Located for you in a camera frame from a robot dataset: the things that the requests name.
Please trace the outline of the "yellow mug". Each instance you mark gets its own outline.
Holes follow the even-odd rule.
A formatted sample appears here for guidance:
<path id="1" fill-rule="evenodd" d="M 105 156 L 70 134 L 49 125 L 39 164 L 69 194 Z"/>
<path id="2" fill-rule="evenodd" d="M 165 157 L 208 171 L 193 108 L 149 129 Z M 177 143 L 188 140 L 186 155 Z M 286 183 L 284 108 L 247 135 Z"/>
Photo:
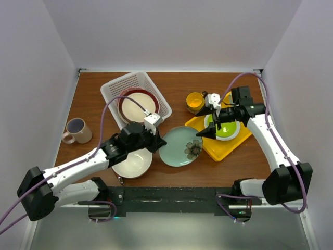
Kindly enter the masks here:
<path id="1" fill-rule="evenodd" d="M 205 97 L 207 96 L 208 92 L 192 92 L 188 94 L 186 97 L 186 105 L 187 108 L 193 112 L 199 111 L 205 103 Z"/>

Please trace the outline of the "pale green bottom plate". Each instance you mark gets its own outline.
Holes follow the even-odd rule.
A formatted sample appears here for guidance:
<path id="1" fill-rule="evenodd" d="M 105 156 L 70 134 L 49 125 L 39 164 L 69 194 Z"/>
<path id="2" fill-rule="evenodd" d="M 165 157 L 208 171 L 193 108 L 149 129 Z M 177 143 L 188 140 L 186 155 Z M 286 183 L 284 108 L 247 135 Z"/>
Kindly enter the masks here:
<path id="1" fill-rule="evenodd" d="M 182 167 L 195 161 L 203 149 L 202 137 L 194 128 L 181 126 L 171 129 L 163 140 L 167 144 L 159 149 L 161 160 L 171 167 Z"/>

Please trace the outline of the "white ceramic bowl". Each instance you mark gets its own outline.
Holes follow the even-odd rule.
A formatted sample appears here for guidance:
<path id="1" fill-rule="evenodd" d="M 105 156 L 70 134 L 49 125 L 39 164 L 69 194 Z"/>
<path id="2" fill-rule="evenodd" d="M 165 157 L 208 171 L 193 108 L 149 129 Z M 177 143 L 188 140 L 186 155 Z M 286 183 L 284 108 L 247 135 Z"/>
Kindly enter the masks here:
<path id="1" fill-rule="evenodd" d="M 147 149 L 140 149 L 129 153 L 126 160 L 112 166 L 112 169 L 121 177 L 134 179 L 145 174 L 151 163 L 152 153 Z"/>

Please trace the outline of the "cream pink floral plate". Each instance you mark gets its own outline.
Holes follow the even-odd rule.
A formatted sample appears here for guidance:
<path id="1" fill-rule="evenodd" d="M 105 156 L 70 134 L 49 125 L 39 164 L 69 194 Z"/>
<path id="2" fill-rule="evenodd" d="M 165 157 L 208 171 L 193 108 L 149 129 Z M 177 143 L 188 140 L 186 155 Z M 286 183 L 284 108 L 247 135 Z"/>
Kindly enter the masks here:
<path id="1" fill-rule="evenodd" d="M 123 91 L 120 95 L 125 96 L 125 98 L 121 98 L 118 101 L 118 113 L 121 119 L 125 123 L 132 121 L 143 123 L 146 114 L 141 106 L 143 106 L 143 100 L 146 96 L 145 91 L 142 89 L 132 89 Z"/>

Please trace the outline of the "pink beige mug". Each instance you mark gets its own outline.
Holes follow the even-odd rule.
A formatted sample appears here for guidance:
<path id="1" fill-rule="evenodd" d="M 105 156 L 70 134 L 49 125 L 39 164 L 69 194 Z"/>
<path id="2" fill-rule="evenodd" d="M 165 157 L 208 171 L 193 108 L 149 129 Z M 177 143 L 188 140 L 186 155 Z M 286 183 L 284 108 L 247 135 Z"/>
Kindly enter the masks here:
<path id="1" fill-rule="evenodd" d="M 90 128 L 82 118 L 73 118 L 68 121 L 66 131 L 62 135 L 62 141 L 66 144 L 88 143 L 93 137 Z"/>

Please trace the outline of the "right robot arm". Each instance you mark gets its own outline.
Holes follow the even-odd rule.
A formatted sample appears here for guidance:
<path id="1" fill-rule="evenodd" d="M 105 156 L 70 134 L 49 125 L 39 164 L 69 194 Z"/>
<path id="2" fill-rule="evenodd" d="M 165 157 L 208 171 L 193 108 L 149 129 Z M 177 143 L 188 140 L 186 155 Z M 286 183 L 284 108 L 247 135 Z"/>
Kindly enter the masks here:
<path id="1" fill-rule="evenodd" d="M 242 205 L 250 197 L 264 198 L 270 205 L 285 204 L 296 200 L 306 202 L 306 195 L 313 173 L 311 165 L 301 162 L 278 134 L 266 106 L 255 103 L 249 87 L 231 90 L 232 104 L 222 108 L 218 94 L 207 94 L 204 106 L 196 116 L 212 115 L 212 122 L 198 132 L 203 138 L 216 139 L 216 130 L 223 123 L 239 121 L 248 128 L 260 145 L 271 173 L 265 180 L 254 178 L 234 182 L 231 197 Z"/>

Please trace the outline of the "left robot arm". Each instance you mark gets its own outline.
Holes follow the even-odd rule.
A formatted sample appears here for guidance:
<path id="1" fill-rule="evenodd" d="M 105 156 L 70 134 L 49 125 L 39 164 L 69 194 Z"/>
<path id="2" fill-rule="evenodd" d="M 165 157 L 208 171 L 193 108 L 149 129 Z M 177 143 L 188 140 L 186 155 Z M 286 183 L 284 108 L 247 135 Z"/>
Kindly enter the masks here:
<path id="1" fill-rule="evenodd" d="M 54 167 L 49 172 L 39 167 L 28 170 L 22 180 L 17 195 L 31 221 L 37 221 L 54 208 L 56 191 L 89 174 L 110 168 L 127 159 L 129 153 L 147 149 L 155 153 L 167 142 L 155 132 L 136 122 L 125 126 L 119 133 L 102 142 L 92 152 L 73 163 Z"/>

